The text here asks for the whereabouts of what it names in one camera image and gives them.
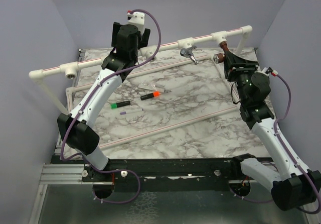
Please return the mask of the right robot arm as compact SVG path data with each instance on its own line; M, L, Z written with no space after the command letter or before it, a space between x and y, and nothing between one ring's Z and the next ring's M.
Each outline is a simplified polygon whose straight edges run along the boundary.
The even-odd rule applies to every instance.
M283 211L320 202L320 172L312 171L295 153L279 128L265 100L270 94L270 76L280 75L272 68L259 70L258 62L238 57L226 50L220 58L228 82L235 84L240 115L248 128L262 141L276 170L266 167L256 157L235 157L230 173L235 179L248 176L270 191L272 200Z

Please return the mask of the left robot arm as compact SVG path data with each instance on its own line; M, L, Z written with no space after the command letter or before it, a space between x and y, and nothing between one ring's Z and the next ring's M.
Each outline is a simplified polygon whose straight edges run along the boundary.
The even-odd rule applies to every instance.
M124 82L138 61L138 50L148 44L150 29L130 20L113 24L112 51L103 59L98 77L80 103L69 114L60 114L57 123L63 143L75 149L93 165L100 181L110 177L108 157L100 150L99 135L93 130L96 119L113 92Z

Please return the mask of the brown faucet chrome knob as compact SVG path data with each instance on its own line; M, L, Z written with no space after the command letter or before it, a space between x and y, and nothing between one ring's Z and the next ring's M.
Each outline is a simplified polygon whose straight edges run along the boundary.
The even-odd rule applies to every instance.
M225 54L230 51L226 41L221 42L219 46L223 50L223 53L214 54L213 61L216 64L224 62Z

